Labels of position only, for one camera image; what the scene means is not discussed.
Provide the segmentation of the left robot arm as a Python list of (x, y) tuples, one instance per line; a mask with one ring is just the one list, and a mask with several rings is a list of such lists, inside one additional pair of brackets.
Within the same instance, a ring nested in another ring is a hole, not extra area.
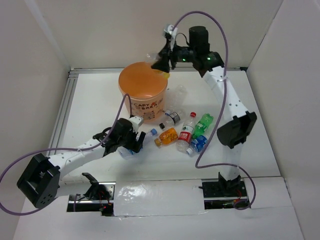
[(70, 172), (114, 153), (120, 147), (138, 153), (146, 136), (145, 132), (139, 132), (143, 122), (140, 116), (120, 118), (114, 127), (97, 133), (75, 150), (51, 156), (42, 153), (34, 155), (17, 181), (17, 187), (35, 208), (48, 206), (58, 197), (59, 190), (64, 186), (62, 178)]

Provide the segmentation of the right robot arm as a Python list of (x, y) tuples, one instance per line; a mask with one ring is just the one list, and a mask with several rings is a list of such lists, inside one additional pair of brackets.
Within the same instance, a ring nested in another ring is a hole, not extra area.
[(209, 32), (204, 26), (189, 28), (186, 46), (177, 45), (177, 29), (173, 25), (167, 25), (163, 35), (166, 43), (158, 53), (157, 61), (152, 64), (152, 69), (169, 73), (177, 63), (192, 63), (223, 108), (225, 124), (216, 130), (216, 135), (223, 145), (224, 162), (231, 165), (229, 170), (219, 173), (218, 190), (223, 196), (230, 196), (240, 185), (241, 177), (236, 167), (240, 164), (242, 144), (251, 133), (257, 114), (249, 112), (238, 97), (224, 73), (225, 64), (221, 56), (210, 50)]

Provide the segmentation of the clear bottle blue cap label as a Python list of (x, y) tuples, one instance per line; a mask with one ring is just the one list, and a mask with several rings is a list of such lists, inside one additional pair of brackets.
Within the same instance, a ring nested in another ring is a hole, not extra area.
[(117, 151), (123, 159), (133, 159), (135, 155), (139, 154), (143, 150), (143, 147), (145, 147), (150, 143), (150, 141), (153, 141), (155, 139), (157, 134), (158, 132), (155, 128), (152, 128), (149, 132), (147, 132), (142, 143), (142, 148), (138, 153), (134, 152), (133, 150), (126, 149), (123, 146), (119, 147)]

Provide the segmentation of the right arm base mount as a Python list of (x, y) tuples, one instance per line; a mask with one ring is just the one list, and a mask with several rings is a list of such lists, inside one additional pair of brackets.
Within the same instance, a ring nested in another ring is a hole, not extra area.
[(245, 182), (238, 178), (238, 185), (225, 188), (222, 177), (218, 179), (205, 179), (198, 187), (203, 193), (204, 209), (233, 209), (246, 208), (250, 201)]

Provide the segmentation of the orange juice bottle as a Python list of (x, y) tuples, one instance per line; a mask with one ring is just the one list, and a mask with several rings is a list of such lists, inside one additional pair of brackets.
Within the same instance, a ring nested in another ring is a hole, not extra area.
[(160, 147), (161, 145), (169, 145), (175, 142), (177, 139), (178, 133), (173, 127), (171, 127), (161, 133), (159, 137), (154, 140), (154, 143), (157, 147)]

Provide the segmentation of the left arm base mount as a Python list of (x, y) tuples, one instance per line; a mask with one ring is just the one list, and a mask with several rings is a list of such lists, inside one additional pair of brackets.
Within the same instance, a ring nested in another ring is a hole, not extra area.
[(68, 197), (66, 211), (71, 212), (100, 212), (104, 217), (114, 216), (115, 182), (99, 182), (90, 173), (82, 176), (90, 186), (84, 193), (71, 194)]

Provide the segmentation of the blue label white cap bottle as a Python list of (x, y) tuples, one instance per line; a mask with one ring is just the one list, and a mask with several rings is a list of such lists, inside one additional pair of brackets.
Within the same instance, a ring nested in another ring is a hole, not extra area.
[(208, 143), (208, 137), (206, 135), (200, 135), (197, 138), (193, 139), (186, 150), (186, 153), (189, 156), (200, 153), (205, 145)]

